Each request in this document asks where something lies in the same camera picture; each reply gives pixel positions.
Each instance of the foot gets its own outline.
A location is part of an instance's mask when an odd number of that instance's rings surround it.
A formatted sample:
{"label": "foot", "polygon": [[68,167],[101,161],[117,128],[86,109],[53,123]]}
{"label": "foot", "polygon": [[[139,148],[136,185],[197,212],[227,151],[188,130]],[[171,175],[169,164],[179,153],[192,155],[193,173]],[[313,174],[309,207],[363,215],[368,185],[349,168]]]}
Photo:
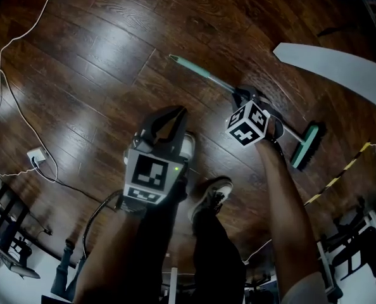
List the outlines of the foot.
{"label": "foot", "polygon": [[195,137],[190,132],[185,132],[184,141],[182,142],[180,156],[190,162],[195,153]]}
{"label": "foot", "polygon": [[70,249],[70,250],[74,250],[75,248],[75,245],[74,243],[72,243],[69,239],[66,240],[66,248]]}
{"label": "foot", "polygon": [[189,211],[188,217],[191,223],[201,210],[211,210],[215,215],[219,213],[222,203],[227,200],[233,190],[233,183],[229,178],[219,178],[205,191],[205,194]]}

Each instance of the power plug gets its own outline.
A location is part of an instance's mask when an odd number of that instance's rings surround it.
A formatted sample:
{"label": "power plug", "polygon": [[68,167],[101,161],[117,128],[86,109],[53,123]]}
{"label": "power plug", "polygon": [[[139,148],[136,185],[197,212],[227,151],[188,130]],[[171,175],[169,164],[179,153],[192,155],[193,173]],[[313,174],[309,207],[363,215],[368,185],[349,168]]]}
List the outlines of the power plug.
{"label": "power plug", "polygon": [[45,161],[47,158],[47,153],[46,151],[44,151],[44,148],[42,147],[31,149],[27,153],[27,155],[28,155],[30,163],[32,164],[32,159],[34,159],[34,162],[36,163],[38,168],[39,168],[39,164]]}

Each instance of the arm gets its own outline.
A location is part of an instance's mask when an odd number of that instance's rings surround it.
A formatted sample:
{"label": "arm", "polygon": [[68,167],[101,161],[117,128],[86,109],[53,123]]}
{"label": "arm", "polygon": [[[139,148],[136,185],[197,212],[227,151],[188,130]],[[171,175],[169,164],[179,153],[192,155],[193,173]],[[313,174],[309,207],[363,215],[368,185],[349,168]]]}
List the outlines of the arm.
{"label": "arm", "polygon": [[280,296],[318,271],[316,242],[298,190],[285,162],[268,141],[256,145],[270,195],[271,235]]}
{"label": "arm", "polygon": [[97,303],[113,298],[124,280],[130,252],[140,219],[118,211],[105,227],[94,249],[85,261],[77,280],[74,303]]}

